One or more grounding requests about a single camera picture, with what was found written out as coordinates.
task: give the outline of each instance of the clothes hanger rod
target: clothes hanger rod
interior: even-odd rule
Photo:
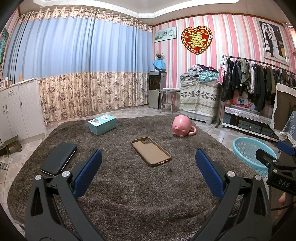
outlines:
[[[269,64],[269,63],[266,63],[266,62],[261,62],[261,61],[257,61],[257,60],[254,60],[254,59],[249,59],[249,58],[240,58],[240,57],[235,57],[235,56],[226,56],[226,55],[223,55],[222,58],[234,58],[234,59],[244,59],[244,60],[248,60],[248,61],[253,61],[253,62],[256,62],[256,63],[261,63],[261,64],[265,64],[265,65],[268,65],[268,66],[272,66],[272,67],[275,67],[275,68],[278,68],[278,69],[283,69],[293,75],[296,75],[294,72],[290,71],[290,70],[287,70],[287,69],[284,69],[282,67],[278,67],[276,65],[273,65],[273,64]]]

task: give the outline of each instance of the clothing rack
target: clothing rack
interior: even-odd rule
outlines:
[[[222,58],[244,59],[244,60],[248,60],[248,61],[252,61],[252,62],[261,63],[261,64],[265,64],[265,65],[268,65],[268,66],[272,66],[272,67],[275,67],[275,68],[278,68],[278,69],[282,69],[282,70],[285,70],[285,71],[287,71],[287,72],[290,72],[290,73],[293,74],[293,75],[296,75],[294,72],[292,72],[292,71],[290,71],[290,70],[284,69],[284,68],[282,68],[282,67],[278,67],[278,66],[273,65],[273,64],[270,64],[270,63],[266,63],[266,62],[262,62],[262,61],[254,60],[254,59],[240,58],[240,57],[226,56],[226,55],[223,55]]]
[[[264,64],[264,65],[268,65],[268,66],[272,66],[272,67],[275,67],[275,68],[278,68],[278,69],[282,69],[282,70],[285,70],[293,75],[296,75],[294,72],[288,70],[288,69],[284,69],[282,67],[278,67],[276,65],[273,65],[273,64],[270,64],[270,63],[266,63],[266,62],[262,62],[262,61],[258,61],[258,60],[255,60],[255,59],[249,59],[249,58],[241,58],[241,57],[235,57],[235,56],[227,56],[227,55],[223,55],[222,58],[234,58],[234,59],[244,59],[244,60],[248,60],[248,61],[251,61],[251,62],[256,62],[256,63],[261,63],[261,64]],[[221,116],[221,111],[222,111],[222,101],[220,102],[220,111],[219,111],[219,118],[218,118],[218,122],[215,126],[215,128],[218,128],[218,126],[221,124],[221,121],[220,121],[220,116]]]

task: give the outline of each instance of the cabinet door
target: cabinet door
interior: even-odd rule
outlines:
[[[25,127],[29,137],[45,133],[40,97],[35,81],[19,85],[19,95]]]
[[[22,117],[22,110],[20,108],[19,94],[17,93],[6,97],[5,105],[7,106],[7,117],[12,135],[18,135],[19,140],[28,138],[25,123]]]
[[[5,109],[4,91],[0,92],[0,139],[2,144],[12,138],[8,118]]]

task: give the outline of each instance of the blue plastic basket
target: blue plastic basket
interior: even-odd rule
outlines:
[[[261,176],[267,175],[268,168],[256,159],[256,151],[263,149],[273,157],[276,157],[274,151],[264,143],[248,138],[238,137],[232,143],[233,153],[236,154],[245,163],[249,164]]]

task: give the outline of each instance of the light blue box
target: light blue box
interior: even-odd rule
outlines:
[[[96,135],[101,135],[115,127],[116,118],[107,114],[89,121],[89,130]]]

